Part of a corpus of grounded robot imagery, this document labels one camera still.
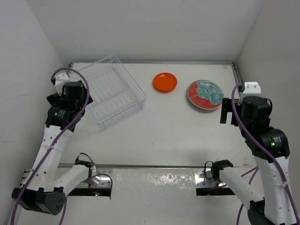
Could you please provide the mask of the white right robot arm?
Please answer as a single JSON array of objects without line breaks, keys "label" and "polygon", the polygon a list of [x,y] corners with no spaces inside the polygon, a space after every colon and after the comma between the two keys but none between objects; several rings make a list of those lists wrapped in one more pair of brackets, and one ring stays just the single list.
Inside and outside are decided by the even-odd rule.
[{"label": "white right robot arm", "polygon": [[240,105],[234,103],[230,111],[255,158],[263,194],[244,181],[229,160],[212,163],[213,180],[224,182],[240,199],[252,225],[298,225],[300,218],[289,189],[288,139],[283,131],[270,126],[271,102],[248,96]]}]

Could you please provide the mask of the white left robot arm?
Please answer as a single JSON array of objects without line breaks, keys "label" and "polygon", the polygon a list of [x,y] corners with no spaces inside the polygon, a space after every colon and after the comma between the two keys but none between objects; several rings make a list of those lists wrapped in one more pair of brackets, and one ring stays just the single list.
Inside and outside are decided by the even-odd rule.
[{"label": "white left robot arm", "polygon": [[67,195],[90,174],[87,163],[75,163],[69,172],[55,178],[66,143],[93,100],[83,82],[77,81],[65,83],[62,92],[49,95],[47,101],[51,107],[40,149],[28,177],[22,187],[14,188],[12,198],[25,210],[58,215]]}]

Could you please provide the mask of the red and teal plate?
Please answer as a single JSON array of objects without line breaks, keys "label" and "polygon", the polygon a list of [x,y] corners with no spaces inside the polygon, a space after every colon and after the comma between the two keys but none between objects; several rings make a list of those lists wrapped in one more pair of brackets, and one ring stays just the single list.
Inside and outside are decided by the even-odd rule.
[{"label": "red and teal plate", "polygon": [[187,90],[189,101],[204,110],[215,110],[222,104],[224,93],[214,82],[198,80],[190,84]]}]

